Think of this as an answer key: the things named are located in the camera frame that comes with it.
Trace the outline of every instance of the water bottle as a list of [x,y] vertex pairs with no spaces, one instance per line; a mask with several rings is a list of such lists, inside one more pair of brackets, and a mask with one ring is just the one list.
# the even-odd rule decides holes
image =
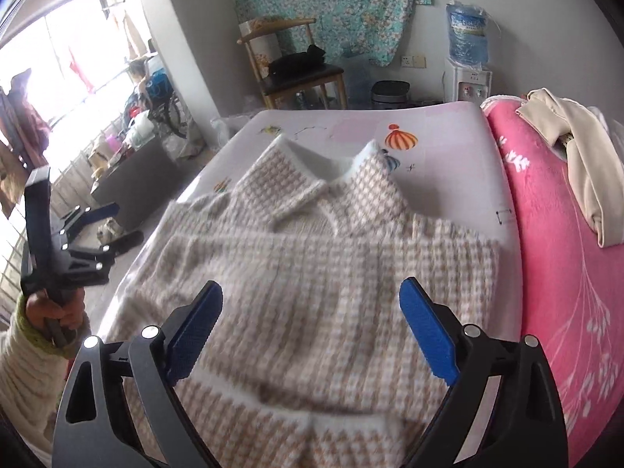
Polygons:
[[475,5],[451,2],[446,6],[450,57],[453,61],[469,67],[488,62],[487,12]]

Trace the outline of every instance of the houndstooth knit sweater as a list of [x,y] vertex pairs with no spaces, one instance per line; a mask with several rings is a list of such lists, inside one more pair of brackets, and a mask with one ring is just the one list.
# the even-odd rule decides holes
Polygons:
[[[171,204],[112,339],[160,324],[208,279],[223,312],[176,392],[222,466],[395,467],[445,393],[399,309],[416,276],[485,324],[497,247],[410,210],[376,143],[329,160],[284,137],[231,192]],[[138,398],[129,406],[158,457]]]

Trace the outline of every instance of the human hand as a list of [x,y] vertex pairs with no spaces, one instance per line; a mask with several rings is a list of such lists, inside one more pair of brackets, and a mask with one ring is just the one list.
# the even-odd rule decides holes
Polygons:
[[71,301],[62,307],[50,300],[45,290],[33,294],[26,302],[26,318],[40,333],[47,332],[45,318],[56,319],[61,327],[76,330],[82,326],[84,317],[83,288],[74,290]]

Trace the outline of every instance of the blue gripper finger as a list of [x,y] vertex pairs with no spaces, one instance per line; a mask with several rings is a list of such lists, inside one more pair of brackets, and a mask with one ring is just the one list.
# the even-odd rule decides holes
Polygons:
[[459,377],[455,344],[436,316],[433,302],[415,281],[415,278],[407,278],[401,283],[399,305],[431,372],[450,387]]
[[169,343],[165,377],[171,386],[191,374],[222,308],[221,287],[211,283],[202,290],[199,301],[193,305],[193,309]]

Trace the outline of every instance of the sweater collar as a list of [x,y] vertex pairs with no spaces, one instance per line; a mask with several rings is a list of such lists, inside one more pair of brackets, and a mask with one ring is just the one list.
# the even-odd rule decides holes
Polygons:
[[278,136],[233,190],[270,224],[329,192],[342,198],[351,231],[391,221],[407,209],[375,141],[353,158],[331,159]]

